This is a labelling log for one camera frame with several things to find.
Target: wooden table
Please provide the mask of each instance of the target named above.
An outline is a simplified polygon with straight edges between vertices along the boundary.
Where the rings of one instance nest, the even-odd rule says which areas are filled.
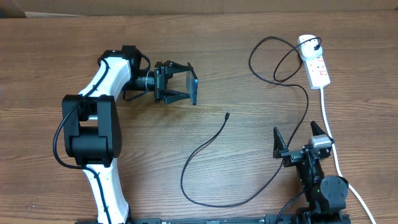
[[[302,34],[322,37],[331,76],[326,109],[341,170],[379,223],[397,223],[398,214],[398,12],[303,12],[207,16],[79,17],[0,20],[0,223],[73,223],[95,219],[96,206],[82,172],[60,166],[52,139],[61,101],[76,94],[96,73],[107,49],[137,45],[156,61],[191,62],[199,77],[198,105],[189,100],[154,103],[153,93],[132,102],[118,100],[123,132],[119,175],[134,217],[258,217],[279,212],[297,194],[294,168],[283,168],[268,188],[240,207],[194,205],[180,190],[190,153],[230,119],[219,138],[192,160],[186,191],[200,202],[240,202],[275,172],[272,128],[285,140],[305,109],[298,88],[272,86],[248,68],[252,48],[273,35],[291,43]],[[271,79],[289,48],[265,43],[252,64]],[[279,77],[298,66],[292,54]],[[289,83],[303,85],[308,114],[294,137],[299,149],[312,135],[310,122],[324,127],[319,91],[311,90],[304,69]],[[184,75],[169,87],[185,91]],[[58,151],[74,164],[64,150]],[[333,158],[322,162],[336,175]],[[305,206],[302,197],[287,212]],[[352,193],[347,209],[353,223],[369,223]]]

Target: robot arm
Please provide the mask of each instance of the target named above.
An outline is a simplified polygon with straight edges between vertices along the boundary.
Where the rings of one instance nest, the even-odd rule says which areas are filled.
[[[83,169],[97,204],[97,223],[108,224],[107,213],[111,223],[129,221],[129,205],[123,196],[118,174],[121,128],[115,101],[120,92],[153,91],[156,102],[164,100],[165,104],[169,104],[191,98],[192,103],[196,104],[198,79],[189,63],[183,66],[170,61],[157,62],[155,71],[150,72],[149,67],[139,69],[142,57],[135,46],[105,51],[98,59],[99,70],[90,84],[78,95],[67,95],[62,101],[64,118],[78,104],[77,110],[72,110],[63,126],[65,149],[68,156],[75,158],[77,165],[87,167],[98,175],[96,177],[91,171]],[[168,79],[178,72],[187,72],[189,93],[167,89]],[[102,82],[92,91],[104,75]],[[98,126],[80,125],[80,122],[89,119],[97,119]]]

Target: power strip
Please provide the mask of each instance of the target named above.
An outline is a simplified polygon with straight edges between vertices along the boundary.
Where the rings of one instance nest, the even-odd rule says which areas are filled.
[[[314,38],[314,35],[301,35],[298,38],[298,44],[301,44],[302,42]],[[323,94],[323,88],[326,87],[327,85],[330,84],[330,78],[328,74],[328,70],[326,69],[325,61],[323,60],[322,57],[322,47],[319,49],[315,50],[315,46],[318,45],[318,40],[313,39],[311,41],[308,41],[300,46],[300,57],[304,61],[304,66],[305,66],[305,72],[307,73],[308,80],[310,82],[311,89],[313,90],[320,90],[320,96],[321,96],[321,110],[322,110],[322,116],[323,116],[323,121],[325,122],[325,127],[328,132],[328,135],[332,138],[331,131],[329,128],[328,124],[328,119],[326,117],[326,109],[325,109],[325,97]],[[335,159],[335,165],[336,165],[336,170],[337,174],[342,177],[343,174],[340,171],[340,167],[338,164],[338,157],[337,157],[337,150],[335,144],[332,144],[332,151],[333,151],[333,157]],[[349,189],[354,193],[354,195],[358,198],[359,202],[361,202],[361,205],[365,209],[365,212],[368,214],[372,224],[376,224],[376,221],[374,220],[372,213],[366,206],[365,202],[357,193],[357,191],[354,189],[354,187],[349,184]]]
[[[314,35],[308,34],[301,35],[297,42],[301,44],[314,37]],[[323,49],[320,47],[318,50],[314,50],[317,45],[318,40],[313,39],[300,46],[300,57],[304,62],[305,73],[313,90],[319,90],[330,84],[328,70],[322,57]]]

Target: extension cord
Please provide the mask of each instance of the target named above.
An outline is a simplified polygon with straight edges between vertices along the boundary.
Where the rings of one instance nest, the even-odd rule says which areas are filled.
[[[315,37],[314,35],[301,35],[298,38],[297,42],[298,42],[298,44],[301,44],[302,42],[304,42],[308,39],[314,38],[314,37]],[[322,49],[322,47],[320,47],[318,50],[315,50],[314,47],[316,45],[318,45],[317,39],[314,39],[312,41],[309,41],[309,42],[301,45],[300,46],[300,57],[304,62],[305,73],[307,74],[311,89],[320,90],[323,121],[325,122],[326,131],[327,131],[329,137],[333,138],[331,135],[328,120],[326,117],[325,97],[323,94],[324,87],[326,87],[327,85],[330,84],[330,78],[329,78],[328,71],[326,69],[325,61],[323,60],[323,57],[322,57],[323,49]],[[340,171],[340,166],[338,164],[336,146],[335,146],[335,144],[332,144],[331,146],[332,146],[332,151],[333,151],[333,157],[335,159],[337,174],[340,177],[343,177],[343,174]],[[357,191],[354,189],[354,187],[351,184],[349,184],[348,187],[354,193],[354,195],[358,198],[359,202],[361,202],[361,205],[363,206],[366,213],[368,214],[372,224],[376,224],[376,221],[374,220],[372,213],[366,206],[365,202],[363,201],[363,199],[361,198],[359,193],[357,193]]]

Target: wood grain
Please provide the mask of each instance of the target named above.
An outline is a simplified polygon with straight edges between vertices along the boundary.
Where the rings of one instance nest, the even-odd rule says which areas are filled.
[[[272,176],[280,163],[272,158],[272,128],[288,139],[305,109],[305,95],[260,81],[251,74],[248,57],[262,38],[274,35],[294,43],[306,33],[323,39],[332,79],[326,108],[341,170],[377,222],[397,223],[397,21],[395,11],[0,20],[0,223],[96,218],[89,183],[81,172],[57,164],[52,138],[64,95],[83,89],[103,51],[123,44],[137,45],[153,64],[191,62],[199,77],[197,106],[188,100],[154,103],[153,94],[117,103],[123,132],[119,173],[134,217],[277,213],[300,191],[294,168],[282,169],[253,201],[226,209],[188,202],[179,178],[189,154],[217,132],[227,111],[224,131],[187,169],[187,194],[205,203],[240,202]],[[288,50],[279,42],[265,43],[253,57],[254,69],[271,78]],[[297,56],[289,56],[279,77],[297,65]],[[310,97],[290,147],[298,149],[311,136],[312,120],[324,125],[319,92],[310,90],[304,69],[289,82],[303,85]],[[169,87],[185,91],[185,77],[175,75]],[[63,136],[58,148],[73,164]],[[336,175],[332,158],[322,166],[326,175]],[[304,205],[301,198],[288,212]],[[369,223],[352,193],[344,213],[353,223]]]

